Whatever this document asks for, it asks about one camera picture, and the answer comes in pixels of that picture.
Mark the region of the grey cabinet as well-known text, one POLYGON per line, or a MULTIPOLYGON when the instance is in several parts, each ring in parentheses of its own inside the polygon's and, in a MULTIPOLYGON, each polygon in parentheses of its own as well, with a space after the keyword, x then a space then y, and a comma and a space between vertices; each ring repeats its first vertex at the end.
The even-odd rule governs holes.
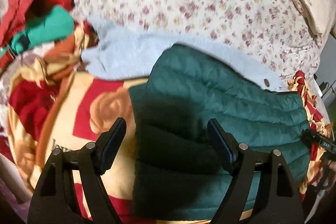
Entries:
POLYGON ((335 38, 329 34, 327 42, 320 55, 320 65, 316 75, 322 81, 328 82, 329 87, 322 97, 322 101, 327 109, 335 105, 335 79, 336 79, 336 42, 335 38))

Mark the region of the white power strip with plugs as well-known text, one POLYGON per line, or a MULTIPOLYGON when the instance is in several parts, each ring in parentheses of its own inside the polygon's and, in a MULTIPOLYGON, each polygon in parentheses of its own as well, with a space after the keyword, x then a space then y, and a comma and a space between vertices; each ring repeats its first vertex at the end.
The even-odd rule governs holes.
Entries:
POLYGON ((327 91, 327 88, 329 87, 329 83, 320 80, 316 74, 314 74, 313 77, 314 77, 315 83, 318 87, 318 94, 320 95, 320 97, 323 97, 323 95, 327 91))

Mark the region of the bright green garment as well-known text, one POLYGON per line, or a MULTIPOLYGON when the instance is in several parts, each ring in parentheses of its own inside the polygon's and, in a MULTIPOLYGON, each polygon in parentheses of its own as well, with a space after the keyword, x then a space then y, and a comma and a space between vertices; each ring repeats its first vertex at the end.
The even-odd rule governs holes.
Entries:
POLYGON ((65 39, 74 30, 74 20, 67 10, 54 6, 49 13, 25 22, 25 16, 9 9, 1 21, 1 56, 13 56, 43 43, 65 39))

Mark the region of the light blue fleece garment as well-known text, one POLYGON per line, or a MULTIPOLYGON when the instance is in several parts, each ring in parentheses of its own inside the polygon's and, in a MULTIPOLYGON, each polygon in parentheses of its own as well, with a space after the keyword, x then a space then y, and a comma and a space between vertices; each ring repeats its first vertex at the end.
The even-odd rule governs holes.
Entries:
POLYGON ((129 80, 146 77, 163 51, 174 44, 188 46, 227 64, 245 79, 264 90, 285 92, 277 73, 231 46, 197 35, 164 30, 135 30, 96 15, 88 23, 98 36, 98 44, 81 53, 86 70, 102 80, 129 80))

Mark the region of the floral bed sheet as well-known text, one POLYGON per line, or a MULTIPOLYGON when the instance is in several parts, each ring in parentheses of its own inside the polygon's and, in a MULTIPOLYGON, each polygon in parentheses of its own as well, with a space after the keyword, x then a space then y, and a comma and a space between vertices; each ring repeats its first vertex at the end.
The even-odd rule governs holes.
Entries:
POLYGON ((138 30, 200 35, 235 47, 290 79, 312 76, 320 51, 295 0, 74 0, 72 16, 97 15, 138 30))

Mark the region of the dark green puffer jacket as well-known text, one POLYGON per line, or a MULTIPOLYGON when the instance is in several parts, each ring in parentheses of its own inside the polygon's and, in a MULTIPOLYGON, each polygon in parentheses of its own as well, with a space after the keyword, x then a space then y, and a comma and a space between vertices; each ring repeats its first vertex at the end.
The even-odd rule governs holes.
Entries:
POLYGON ((132 209, 166 221, 211 219, 231 182, 207 123, 255 151, 278 149, 295 182, 307 173, 309 128, 301 97, 258 87, 214 58, 180 44, 165 50, 148 81, 129 90, 137 156, 132 209))

